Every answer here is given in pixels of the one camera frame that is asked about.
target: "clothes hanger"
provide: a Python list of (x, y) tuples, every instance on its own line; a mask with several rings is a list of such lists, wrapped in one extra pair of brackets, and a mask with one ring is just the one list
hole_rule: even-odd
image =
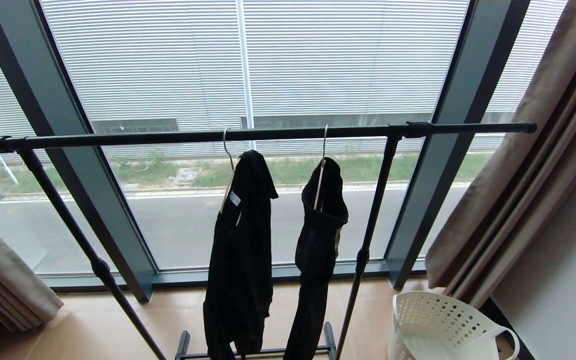
[[(233, 155), (228, 151), (228, 147), (226, 146), (226, 133), (228, 132), (228, 127), (223, 130), (223, 150), (228, 154), (228, 159), (230, 159), (230, 180), (228, 180), (228, 185), (226, 186), (226, 192), (223, 194), (223, 199), (221, 200), (221, 207), (219, 208), (219, 214), (224, 212), (224, 205), (226, 205), (226, 199), (228, 198), (228, 194), (231, 192), (231, 185), (233, 184), (233, 178), (235, 177), (235, 163), (233, 162)], [(240, 224), (240, 220), (242, 219), (242, 212), (239, 212), (239, 216), (237, 217), (237, 222), (235, 226)]]
[[(320, 199), (320, 190), (322, 189), (322, 177), (324, 175), (324, 165), (326, 164), (326, 137), (328, 136), (328, 125), (326, 124), (326, 129), (324, 129), (324, 146), (323, 151), (321, 152), (321, 162), (319, 163), (319, 181), (317, 183), (317, 193), (315, 194), (315, 203), (313, 208), (317, 210), (317, 203)], [(324, 200), (321, 199), (321, 206), (319, 210), (323, 210), (324, 208)]]

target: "white label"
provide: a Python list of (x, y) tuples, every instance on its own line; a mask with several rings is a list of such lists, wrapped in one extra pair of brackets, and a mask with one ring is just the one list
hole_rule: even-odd
[(231, 191), (230, 192), (230, 201), (235, 205), (235, 207), (238, 207), (240, 205), (240, 203), (242, 202), (242, 199), (240, 199), (239, 196), (237, 196), (237, 194), (235, 194), (235, 191)]

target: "beige curtain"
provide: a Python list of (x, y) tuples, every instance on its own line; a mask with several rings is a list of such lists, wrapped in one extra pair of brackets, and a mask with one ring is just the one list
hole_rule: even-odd
[(576, 1), (569, 1), (508, 134), (430, 247), (430, 287), (479, 307), (576, 184)]
[(51, 321), (64, 305), (0, 237), (0, 322), (25, 331)]

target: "street lamp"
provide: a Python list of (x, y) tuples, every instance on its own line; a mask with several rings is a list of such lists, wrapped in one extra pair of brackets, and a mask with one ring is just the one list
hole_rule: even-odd
[(15, 174), (12, 173), (12, 171), (10, 170), (10, 168), (7, 166), (6, 161), (4, 161), (2, 155), (0, 155), (0, 162), (3, 164), (4, 169), (6, 169), (6, 173), (10, 176), (10, 179), (12, 179), (12, 182), (15, 185), (19, 185), (19, 181), (17, 180), (17, 178), (15, 177)]

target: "tile floor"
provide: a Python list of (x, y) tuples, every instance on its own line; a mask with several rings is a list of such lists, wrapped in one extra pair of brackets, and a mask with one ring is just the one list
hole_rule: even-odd
[[(331, 322), (336, 341), (339, 341), (350, 287), (350, 281), (334, 281), (329, 287), (326, 321)], [(404, 291), (427, 289), (425, 278), (412, 278), (404, 287)], [(286, 346), (297, 310), (298, 291), (298, 284), (274, 286), (263, 348)], [(384, 278), (362, 281), (343, 349), (344, 360), (386, 359), (395, 293)], [(0, 333), (0, 360), (155, 359), (110, 294), (71, 293), (60, 294), (60, 297), (64, 306), (49, 324), (32, 332)], [(206, 352), (203, 289), (158, 290), (145, 304), (138, 303), (131, 295), (128, 298), (167, 358), (174, 358), (184, 330), (190, 332), (189, 353)], [(327, 356), (318, 355), (316, 359), (327, 359)]]

